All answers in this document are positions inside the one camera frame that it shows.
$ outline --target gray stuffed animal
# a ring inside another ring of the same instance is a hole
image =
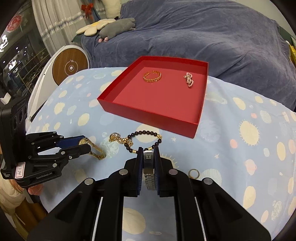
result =
[[[134,18],[124,18],[119,19],[113,23],[105,26],[99,33],[100,38],[98,40],[101,43],[103,40],[107,42],[116,35],[122,34],[124,32],[135,30],[135,19]]]

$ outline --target plush toy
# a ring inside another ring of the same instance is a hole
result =
[[[100,38],[98,40],[101,43],[103,40],[107,42],[116,35],[122,34],[124,32],[135,30],[135,19],[134,18],[124,18],[119,19],[114,23],[110,23],[100,31]]]
[[[93,36],[96,34],[97,30],[101,30],[106,25],[115,22],[115,19],[101,19],[95,23],[92,23],[90,25],[86,25],[83,28],[80,28],[77,30],[76,34],[82,34],[84,33],[85,36]]]

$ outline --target beaded bracelet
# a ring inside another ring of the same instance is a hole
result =
[[[157,134],[156,132],[153,131],[135,131],[135,133],[131,133],[130,135],[128,135],[126,138],[121,138],[120,134],[114,132],[110,135],[109,141],[113,142],[113,141],[117,141],[119,144],[124,144],[124,146],[126,147],[126,149],[130,152],[130,153],[135,153],[138,154],[137,150],[133,150],[131,147],[133,145],[132,142],[132,138],[137,136],[137,135],[142,135],[142,134],[146,134],[146,135],[151,135],[151,136],[155,136],[158,138],[157,142],[154,143],[154,145],[152,145],[149,148],[145,148],[144,151],[146,150],[152,150],[154,149],[155,146],[158,146],[161,142],[162,142],[162,136],[160,134]]]

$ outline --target white label sticker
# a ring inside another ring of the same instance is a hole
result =
[[[25,162],[19,162],[15,169],[15,179],[23,178],[25,173]]]

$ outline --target round wooden panel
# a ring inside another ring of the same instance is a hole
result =
[[[52,76],[57,85],[60,85],[69,75],[83,69],[87,69],[87,58],[84,53],[75,48],[66,49],[54,60]]]

